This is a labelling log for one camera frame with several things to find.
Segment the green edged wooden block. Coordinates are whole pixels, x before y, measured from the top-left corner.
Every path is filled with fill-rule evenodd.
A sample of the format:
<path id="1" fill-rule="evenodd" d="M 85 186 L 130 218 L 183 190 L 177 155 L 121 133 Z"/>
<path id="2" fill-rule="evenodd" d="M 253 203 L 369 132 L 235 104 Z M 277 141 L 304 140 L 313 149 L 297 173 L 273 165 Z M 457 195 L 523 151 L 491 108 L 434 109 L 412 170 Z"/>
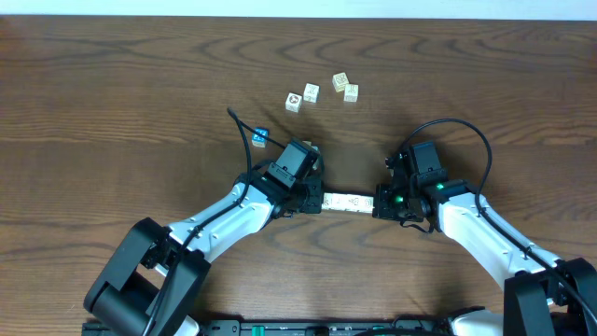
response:
<path id="1" fill-rule="evenodd" d="M 331 197 L 330 204 L 337 211 L 345 211 L 350 207 L 350 204 L 346 201 L 346 194 L 334 193 Z"/>

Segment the wooden O block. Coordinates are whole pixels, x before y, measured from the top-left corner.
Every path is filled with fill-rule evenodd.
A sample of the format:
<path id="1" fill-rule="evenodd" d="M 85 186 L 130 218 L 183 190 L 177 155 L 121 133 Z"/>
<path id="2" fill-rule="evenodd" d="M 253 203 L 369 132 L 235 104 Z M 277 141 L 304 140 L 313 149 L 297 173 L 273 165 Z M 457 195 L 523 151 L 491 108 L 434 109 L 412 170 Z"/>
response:
<path id="1" fill-rule="evenodd" d="M 359 204 L 361 205 L 361 211 L 365 213 L 372 213 L 374 209 L 374 198 L 372 196 L 361 196 Z"/>

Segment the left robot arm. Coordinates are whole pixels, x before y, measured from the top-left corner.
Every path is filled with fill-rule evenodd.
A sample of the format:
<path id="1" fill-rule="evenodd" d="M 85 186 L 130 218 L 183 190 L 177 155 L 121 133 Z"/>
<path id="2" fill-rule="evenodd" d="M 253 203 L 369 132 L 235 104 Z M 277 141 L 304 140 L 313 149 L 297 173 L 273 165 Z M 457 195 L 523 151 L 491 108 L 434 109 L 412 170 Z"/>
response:
<path id="1" fill-rule="evenodd" d="M 196 335 L 189 314 L 212 263 L 247 235 L 287 213 L 318 214 L 322 181 L 315 152 L 288 147 L 265 173 L 257 165 L 198 214 L 161 226 L 147 217 L 104 266 L 84 308 L 117 335 Z"/>

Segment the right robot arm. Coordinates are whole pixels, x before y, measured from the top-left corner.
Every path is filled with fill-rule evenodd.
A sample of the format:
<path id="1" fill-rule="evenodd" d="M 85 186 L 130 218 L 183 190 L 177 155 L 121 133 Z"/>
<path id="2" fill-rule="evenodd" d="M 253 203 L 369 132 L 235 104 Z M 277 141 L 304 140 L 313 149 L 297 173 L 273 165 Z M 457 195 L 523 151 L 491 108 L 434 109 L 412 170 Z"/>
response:
<path id="1" fill-rule="evenodd" d="M 385 161 L 392 180 L 373 197 L 375 218 L 441 232 L 463 247 L 500 286 L 502 313 L 470 308 L 446 318 L 453 335 L 596 335 L 596 270 L 533 243 L 500 217 L 479 188 L 450 180 L 431 143 Z"/>

